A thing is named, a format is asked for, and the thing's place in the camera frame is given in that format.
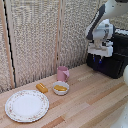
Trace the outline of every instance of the decorative plate rim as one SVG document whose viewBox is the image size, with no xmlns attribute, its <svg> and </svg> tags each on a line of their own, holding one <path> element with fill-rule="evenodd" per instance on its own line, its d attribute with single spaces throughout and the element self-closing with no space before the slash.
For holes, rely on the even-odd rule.
<svg viewBox="0 0 128 128">
<path fill-rule="evenodd" d="M 31 117 L 22 117 L 19 115 L 16 115 L 16 113 L 13 111 L 12 105 L 13 102 L 19 97 L 19 96 L 23 96 L 23 95 L 34 95 L 36 97 L 39 97 L 39 99 L 42 102 L 42 107 L 40 109 L 40 111 L 31 116 Z M 6 114 L 14 121 L 17 122 L 33 122 L 36 121 L 40 118 L 42 118 L 48 111 L 49 108 L 49 101 L 48 98 L 41 92 L 36 91 L 36 90 L 22 90 L 22 91 L 18 91 L 16 93 L 14 93 L 11 97 L 8 98 L 8 100 L 6 101 L 5 104 L 5 112 Z"/>
</svg>

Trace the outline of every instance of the cup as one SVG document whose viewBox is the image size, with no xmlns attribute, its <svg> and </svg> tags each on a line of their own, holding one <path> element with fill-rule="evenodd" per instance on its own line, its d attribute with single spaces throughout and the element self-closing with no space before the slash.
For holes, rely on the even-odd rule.
<svg viewBox="0 0 128 128">
<path fill-rule="evenodd" d="M 57 80 L 66 82 L 69 78 L 69 70 L 65 66 L 59 66 L 57 68 Z"/>
</svg>

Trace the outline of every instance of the plate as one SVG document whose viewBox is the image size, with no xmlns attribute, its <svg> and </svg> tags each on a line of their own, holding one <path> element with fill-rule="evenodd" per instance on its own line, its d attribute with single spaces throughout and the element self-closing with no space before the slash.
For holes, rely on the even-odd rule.
<svg viewBox="0 0 128 128">
<path fill-rule="evenodd" d="M 47 97 L 36 90 L 13 94 L 5 104 L 6 114 L 17 122 L 33 122 L 43 117 L 49 108 Z"/>
</svg>

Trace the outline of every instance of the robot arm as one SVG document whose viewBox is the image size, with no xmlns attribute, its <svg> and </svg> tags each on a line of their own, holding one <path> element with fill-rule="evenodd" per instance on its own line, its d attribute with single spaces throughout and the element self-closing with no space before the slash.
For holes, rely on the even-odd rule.
<svg viewBox="0 0 128 128">
<path fill-rule="evenodd" d="M 122 15 L 128 11 L 128 0 L 108 0 L 97 11 L 91 24 L 86 29 L 86 38 L 88 40 L 94 40 L 94 43 L 90 43 L 88 46 L 88 53 L 112 56 L 113 43 L 108 42 L 115 32 L 115 27 L 105 19 L 112 18 L 118 15 Z"/>
</svg>

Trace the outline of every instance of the bowl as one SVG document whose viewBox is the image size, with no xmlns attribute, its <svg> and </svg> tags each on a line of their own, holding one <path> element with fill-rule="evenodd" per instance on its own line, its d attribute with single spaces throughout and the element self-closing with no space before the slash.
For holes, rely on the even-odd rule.
<svg viewBox="0 0 128 128">
<path fill-rule="evenodd" d="M 58 90 L 54 89 L 54 87 L 55 87 L 56 85 L 66 87 L 67 90 L 66 90 L 66 91 L 58 91 Z M 54 92 L 55 92 L 57 95 L 65 95 L 65 94 L 68 92 L 68 90 L 69 90 L 69 85 L 68 85 L 67 83 L 65 83 L 65 82 L 57 81 L 57 82 L 53 83 L 53 90 L 54 90 Z"/>
</svg>

